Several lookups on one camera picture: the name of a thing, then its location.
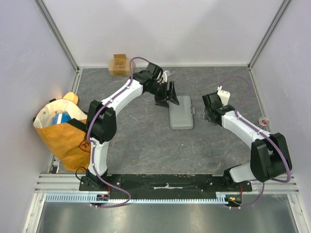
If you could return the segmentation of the grey plastic tool case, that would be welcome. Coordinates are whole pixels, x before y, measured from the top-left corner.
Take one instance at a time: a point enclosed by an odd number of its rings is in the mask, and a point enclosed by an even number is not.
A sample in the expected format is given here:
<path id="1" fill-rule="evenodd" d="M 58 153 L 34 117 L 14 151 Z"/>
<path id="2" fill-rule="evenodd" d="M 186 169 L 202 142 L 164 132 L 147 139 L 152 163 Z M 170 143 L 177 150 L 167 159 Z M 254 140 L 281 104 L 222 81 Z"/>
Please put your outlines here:
<path id="1" fill-rule="evenodd" d="M 179 105 L 169 102 L 170 127 L 173 130 L 191 130 L 194 127 L 194 108 L 190 96 L 178 96 Z"/>

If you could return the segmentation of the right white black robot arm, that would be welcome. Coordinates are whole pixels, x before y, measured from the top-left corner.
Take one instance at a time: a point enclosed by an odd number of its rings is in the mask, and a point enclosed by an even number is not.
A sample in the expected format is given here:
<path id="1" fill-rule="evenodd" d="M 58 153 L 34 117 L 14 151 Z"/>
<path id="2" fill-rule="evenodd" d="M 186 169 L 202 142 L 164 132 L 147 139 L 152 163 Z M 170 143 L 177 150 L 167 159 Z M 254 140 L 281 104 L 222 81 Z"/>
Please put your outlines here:
<path id="1" fill-rule="evenodd" d="M 217 91 L 202 96 L 205 105 L 204 119 L 231 131 L 251 150 L 249 163 L 224 171 L 223 187 L 234 191 L 245 181 L 289 182 L 292 163 L 285 136 L 257 127 L 233 106 L 224 105 L 219 93 Z"/>

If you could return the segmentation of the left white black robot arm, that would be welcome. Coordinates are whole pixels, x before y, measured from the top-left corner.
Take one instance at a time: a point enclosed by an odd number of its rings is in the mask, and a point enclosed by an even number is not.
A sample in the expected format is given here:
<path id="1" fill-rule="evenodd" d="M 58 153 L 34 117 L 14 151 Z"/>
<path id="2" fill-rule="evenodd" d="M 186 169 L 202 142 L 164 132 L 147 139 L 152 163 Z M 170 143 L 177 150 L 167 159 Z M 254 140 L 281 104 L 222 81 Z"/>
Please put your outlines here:
<path id="1" fill-rule="evenodd" d="M 117 116 L 132 100 L 144 93 L 155 97 L 155 105 L 169 107 L 168 102 L 179 105 L 174 82 L 162 77 L 163 69 L 149 63 L 145 70 L 132 74 L 118 91 L 103 101 L 92 101 L 86 121 L 86 138 L 91 145 L 91 156 L 85 178 L 95 190 L 107 185 L 107 151 L 109 142 L 117 132 Z"/>

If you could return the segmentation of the small cardboard box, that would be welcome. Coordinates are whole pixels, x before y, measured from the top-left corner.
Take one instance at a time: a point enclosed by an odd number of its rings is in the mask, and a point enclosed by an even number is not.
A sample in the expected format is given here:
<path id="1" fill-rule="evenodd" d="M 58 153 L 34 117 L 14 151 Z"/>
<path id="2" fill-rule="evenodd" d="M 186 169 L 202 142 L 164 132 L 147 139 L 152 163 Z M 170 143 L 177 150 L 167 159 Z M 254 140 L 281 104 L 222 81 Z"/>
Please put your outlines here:
<path id="1" fill-rule="evenodd" d="M 114 54 L 114 58 L 110 60 L 108 71 L 112 76 L 130 76 L 130 67 L 134 69 L 134 62 L 131 63 L 125 54 Z"/>

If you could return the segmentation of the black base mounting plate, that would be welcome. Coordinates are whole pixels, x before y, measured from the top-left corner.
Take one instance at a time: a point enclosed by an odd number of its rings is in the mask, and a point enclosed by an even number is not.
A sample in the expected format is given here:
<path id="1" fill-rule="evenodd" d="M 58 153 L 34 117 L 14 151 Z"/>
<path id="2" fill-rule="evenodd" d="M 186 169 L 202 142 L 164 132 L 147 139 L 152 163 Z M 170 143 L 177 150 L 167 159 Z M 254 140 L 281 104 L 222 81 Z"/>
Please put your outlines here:
<path id="1" fill-rule="evenodd" d="M 106 185 L 92 174 L 81 177 L 80 191 L 107 191 L 112 185 L 128 192 L 139 189 L 191 189 L 209 192 L 251 192 L 249 181 L 230 183 L 224 176 L 210 174 L 108 174 Z"/>

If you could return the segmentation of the tan wooden object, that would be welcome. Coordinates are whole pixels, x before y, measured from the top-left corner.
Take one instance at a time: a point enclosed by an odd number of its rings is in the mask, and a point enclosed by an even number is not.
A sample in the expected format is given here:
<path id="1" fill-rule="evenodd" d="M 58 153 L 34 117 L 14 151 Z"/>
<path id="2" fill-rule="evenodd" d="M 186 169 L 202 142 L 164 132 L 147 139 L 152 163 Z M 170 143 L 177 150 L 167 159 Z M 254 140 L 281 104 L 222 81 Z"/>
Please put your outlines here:
<path id="1" fill-rule="evenodd" d="M 73 93 L 73 92 L 68 92 L 64 97 L 63 97 L 63 99 L 65 99 L 65 100 L 70 100 L 70 101 L 72 101 L 74 104 L 78 104 L 78 102 L 79 102 L 79 97 L 75 94 L 75 93 Z"/>

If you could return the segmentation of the brown paper tote bag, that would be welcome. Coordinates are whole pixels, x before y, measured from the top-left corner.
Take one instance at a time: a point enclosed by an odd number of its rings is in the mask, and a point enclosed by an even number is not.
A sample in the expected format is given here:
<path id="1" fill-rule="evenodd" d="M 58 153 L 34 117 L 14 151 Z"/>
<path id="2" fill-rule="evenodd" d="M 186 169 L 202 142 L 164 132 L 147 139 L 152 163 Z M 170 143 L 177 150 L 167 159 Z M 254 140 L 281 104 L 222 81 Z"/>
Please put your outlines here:
<path id="1" fill-rule="evenodd" d="M 82 124 L 87 115 L 72 101 L 54 100 L 43 107 L 34 119 L 33 126 L 47 148 L 63 163 L 68 171 L 82 171 L 90 163 L 90 143 L 86 132 L 69 123 L 53 124 L 57 113 L 67 113 Z"/>

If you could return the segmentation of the blue box in bag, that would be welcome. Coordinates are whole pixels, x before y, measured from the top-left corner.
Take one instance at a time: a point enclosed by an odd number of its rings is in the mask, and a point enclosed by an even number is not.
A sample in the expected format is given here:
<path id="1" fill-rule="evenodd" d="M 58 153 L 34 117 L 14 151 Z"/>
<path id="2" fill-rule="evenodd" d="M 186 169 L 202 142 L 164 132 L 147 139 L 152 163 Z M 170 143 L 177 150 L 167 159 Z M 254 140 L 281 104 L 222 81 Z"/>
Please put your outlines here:
<path id="1" fill-rule="evenodd" d="M 71 120 L 71 117 L 68 113 L 56 113 L 53 118 L 52 125 L 66 123 Z"/>

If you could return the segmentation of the aluminium frame rail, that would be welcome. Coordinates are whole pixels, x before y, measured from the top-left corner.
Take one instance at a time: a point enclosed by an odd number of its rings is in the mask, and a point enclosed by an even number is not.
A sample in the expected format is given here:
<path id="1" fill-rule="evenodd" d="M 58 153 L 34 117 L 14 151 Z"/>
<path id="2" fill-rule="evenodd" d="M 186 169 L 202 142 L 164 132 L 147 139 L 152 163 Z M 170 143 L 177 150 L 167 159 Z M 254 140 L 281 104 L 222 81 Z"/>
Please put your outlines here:
<path id="1" fill-rule="evenodd" d="M 41 174 L 39 175 L 36 190 L 37 191 L 69 191 L 78 192 L 81 178 L 74 174 Z M 250 181 L 252 186 L 251 192 L 246 194 L 258 194 L 262 189 L 262 183 L 259 181 Z M 215 193 L 238 193 L 238 192 L 215 192 Z"/>

